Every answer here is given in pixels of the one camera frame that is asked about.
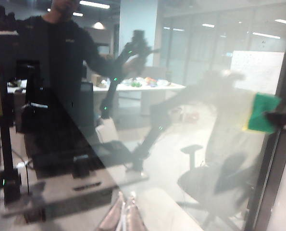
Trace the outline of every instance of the man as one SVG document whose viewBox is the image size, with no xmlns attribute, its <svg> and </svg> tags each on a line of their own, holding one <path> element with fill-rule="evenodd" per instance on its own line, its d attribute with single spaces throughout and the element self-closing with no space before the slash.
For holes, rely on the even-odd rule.
<svg viewBox="0 0 286 231">
<path fill-rule="evenodd" d="M 133 59 L 120 66 L 99 55 L 90 35 L 71 20 L 79 2 L 79 0 L 53 0 L 51 11 L 46 15 L 17 22 L 22 59 L 39 61 L 43 89 L 50 90 L 49 96 L 42 97 L 42 93 L 39 96 L 49 99 L 49 109 L 47 112 L 39 112 L 38 115 L 33 114 L 33 119 L 28 125 L 37 130 L 36 136 L 29 139 L 30 143 L 36 143 L 39 149 L 35 151 L 33 148 L 33 153 L 69 151 L 75 149 L 81 142 L 85 143 L 81 146 L 87 145 L 67 116 L 77 113 L 73 109 L 77 108 L 80 101 L 78 96 L 83 61 L 86 61 L 93 71 L 111 78 L 126 75 L 139 63 L 137 59 Z"/>
<path fill-rule="evenodd" d="M 25 59 L 40 60 L 44 86 L 50 86 L 65 104 L 77 95 L 82 62 L 106 77 L 126 75 L 135 69 L 133 60 L 123 67 L 102 58 L 90 35 L 71 20 L 80 0 L 53 0 L 51 11 L 43 16 L 19 21 Z"/>
</svg>

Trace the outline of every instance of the table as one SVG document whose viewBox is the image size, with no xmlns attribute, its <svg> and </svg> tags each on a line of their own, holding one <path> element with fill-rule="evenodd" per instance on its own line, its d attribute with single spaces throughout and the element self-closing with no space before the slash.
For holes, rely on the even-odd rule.
<svg viewBox="0 0 286 231">
<path fill-rule="evenodd" d="M 166 92 L 167 91 L 177 91 L 184 89 L 185 86 L 171 83 L 169 86 L 141 86 L 139 88 L 137 87 L 131 87 L 126 86 L 125 84 L 119 84 L 117 86 L 116 91 L 117 92 L 142 92 L 141 97 L 141 114 L 144 116 L 148 116 L 150 114 L 149 108 L 152 104 L 163 102 L 166 99 Z M 99 94 L 105 93 L 108 91 L 109 88 L 99 88 L 94 86 L 94 107 L 95 109 L 98 109 L 102 99 L 104 96 L 99 97 Z"/>
<path fill-rule="evenodd" d="M 19 172 L 22 178 L 22 185 L 26 185 L 25 168 L 19 168 Z M 98 169 L 93 171 L 91 176 L 83 179 L 73 179 L 71 174 L 66 174 L 37 180 L 35 171 L 29 170 L 30 191 L 32 195 L 28 196 L 26 189 L 24 189 L 21 190 L 21 199 L 16 202 L 4 206 L 1 200 L 1 214 L 7 217 L 28 213 L 29 211 L 42 209 L 48 205 L 62 203 L 80 196 L 106 193 L 118 186 L 147 179 L 148 176 L 145 172 L 127 171 L 125 166 Z M 98 182 L 101 182 L 101 184 L 81 191 L 74 190 L 74 188 L 97 184 Z"/>
<path fill-rule="evenodd" d="M 142 219 L 149 231 L 203 231 L 164 190 L 151 188 L 137 194 L 136 204 Z M 34 223 L 31 225 L 13 227 L 12 231 L 91 231 L 100 223 L 94 220 L 98 209 L 92 209 L 80 214 L 73 214 L 63 218 Z"/>
</svg>

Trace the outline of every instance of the ceiling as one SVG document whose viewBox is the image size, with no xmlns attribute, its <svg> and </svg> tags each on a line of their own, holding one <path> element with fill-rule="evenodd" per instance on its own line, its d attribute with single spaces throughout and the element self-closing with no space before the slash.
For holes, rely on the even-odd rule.
<svg viewBox="0 0 286 231">
<path fill-rule="evenodd" d="M 286 3 L 286 0 L 163 0 L 164 16 L 256 8 L 264 5 Z"/>
</svg>

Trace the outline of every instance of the floor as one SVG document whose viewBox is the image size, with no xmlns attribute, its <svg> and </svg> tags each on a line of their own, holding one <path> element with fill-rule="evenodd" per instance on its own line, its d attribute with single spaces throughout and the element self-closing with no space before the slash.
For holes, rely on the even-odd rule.
<svg viewBox="0 0 286 231">
<path fill-rule="evenodd" d="M 124 143 L 139 143 L 144 139 L 149 130 L 149 117 L 140 115 L 140 102 L 138 100 L 120 99 L 119 113 L 114 118 L 118 135 Z M 150 150 L 150 157 L 144 163 L 144 170 L 149 174 L 150 179 L 146 182 L 122 187 L 121 189 L 127 194 L 131 192 L 140 192 L 152 187 L 158 187 L 165 190 L 170 197 L 177 202 L 196 203 L 189 195 L 187 195 L 177 184 L 179 177 L 189 170 L 189 156 L 180 151 L 183 147 L 200 144 L 203 148 L 197 151 L 197 158 L 195 165 L 200 166 L 204 163 L 204 151 L 209 140 L 210 133 L 213 128 L 215 116 L 212 109 L 200 105 L 200 118 L 208 121 L 203 124 L 203 121 L 186 121 L 180 122 L 179 116 L 175 116 L 173 124 L 168 128 L 157 140 Z M 18 152 L 23 150 L 21 142 L 13 142 L 13 148 Z M 85 211 L 73 214 L 69 217 L 69 222 L 73 224 L 76 221 L 85 222 L 87 216 L 92 216 L 89 221 L 90 230 L 93 230 L 98 222 L 101 221 L 109 205 L 98 206 L 97 208 L 86 208 Z M 54 219 L 63 215 L 63 210 L 66 207 L 52 208 L 48 213 L 48 222 L 43 224 L 43 230 L 57 230 L 62 231 L 62 227 L 54 223 Z M 201 209 L 184 208 L 184 210 L 191 216 L 198 224 L 203 225 L 208 213 Z M 238 227 L 242 227 L 243 220 L 241 214 L 236 214 L 231 218 Z M 23 219 L 21 216 L 11 218 L 0 217 L 0 231 L 12 231 L 14 227 L 22 226 Z M 231 229 L 220 219 L 216 218 L 208 226 L 204 228 L 205 231 L 230 231 Z"/>
</svg>

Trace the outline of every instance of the glass wall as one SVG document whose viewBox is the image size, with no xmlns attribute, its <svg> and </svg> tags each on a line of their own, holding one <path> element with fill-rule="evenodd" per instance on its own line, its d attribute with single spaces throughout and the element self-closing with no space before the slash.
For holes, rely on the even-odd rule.
<svg viewBox="0 0 286 231">
<path fill-rule="evenodd" d="M 0 0 L 0 230 L 248 231 L 286 1 L 97 3 Z"/>
</svg>

